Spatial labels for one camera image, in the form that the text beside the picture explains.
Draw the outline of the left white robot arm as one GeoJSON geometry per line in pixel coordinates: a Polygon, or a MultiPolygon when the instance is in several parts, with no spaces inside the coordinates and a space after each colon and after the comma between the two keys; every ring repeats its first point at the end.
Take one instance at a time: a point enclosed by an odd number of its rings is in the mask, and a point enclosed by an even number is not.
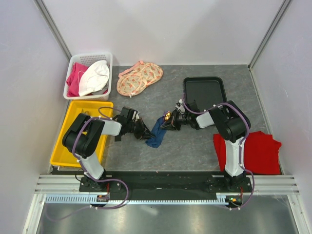
{"type": "Polygon", "coordinates": [[[78,160],[84,174],[91,179],[90,186],[95,191],[101,192],[107,186],[105,169],[96,154],[100,137],[110,135],[115,137],[115,141],[121,141],[121,137],[127,133],[134,134],[138,140],[156,137],[139,116],[139,112],[129,107],[123,107],[113,118],[79,114],[65,133],[63,146],[78,160]]]}

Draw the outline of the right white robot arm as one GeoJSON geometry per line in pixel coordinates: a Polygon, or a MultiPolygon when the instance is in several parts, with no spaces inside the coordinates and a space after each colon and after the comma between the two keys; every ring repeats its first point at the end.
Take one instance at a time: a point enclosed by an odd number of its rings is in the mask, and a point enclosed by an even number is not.
{"type": "Polygon", "coordinates": [[[160,126],[164,130],[180,130],[181,125],[190,125],[195,129],[215,126],[225,141],[225,173],[223,186],[229,192],[241,186],[247,169],[244,166],[244,144],[249,135],[251,123],[247,116],[231,100],[213,105],[202,112],[192,110],[191,106],[180,100],[175,109],[166,113],[160,126]]]}

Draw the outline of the blue paper napkin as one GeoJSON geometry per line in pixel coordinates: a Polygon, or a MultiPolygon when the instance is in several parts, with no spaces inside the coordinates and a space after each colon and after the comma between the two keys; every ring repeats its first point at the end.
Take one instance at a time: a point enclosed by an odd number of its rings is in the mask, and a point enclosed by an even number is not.
{"type": "Polygon", "coordinates": [[[145,141],[146,145],[152,148],[158,148],[163,141],[163,138],[167,132],[167,130],[161,129],[161,125],[164,123],[164,118],[160,117],[154,127],[152,128],[151,132],[155,135],[153,138],[148,139],[145,141]]]}

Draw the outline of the iridescent gold spoon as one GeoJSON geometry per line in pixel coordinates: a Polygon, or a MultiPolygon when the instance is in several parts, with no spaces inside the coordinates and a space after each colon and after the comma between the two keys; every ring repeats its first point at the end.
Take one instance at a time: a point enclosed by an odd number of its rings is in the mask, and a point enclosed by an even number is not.
{"type": "Polygon", "coordinates": [[[171,117],[171,114],[172,113],[170,111],[165,112],[164,115],[163,115],[164,121],[168,121],[170,119],[170,117],[171,117]]]}

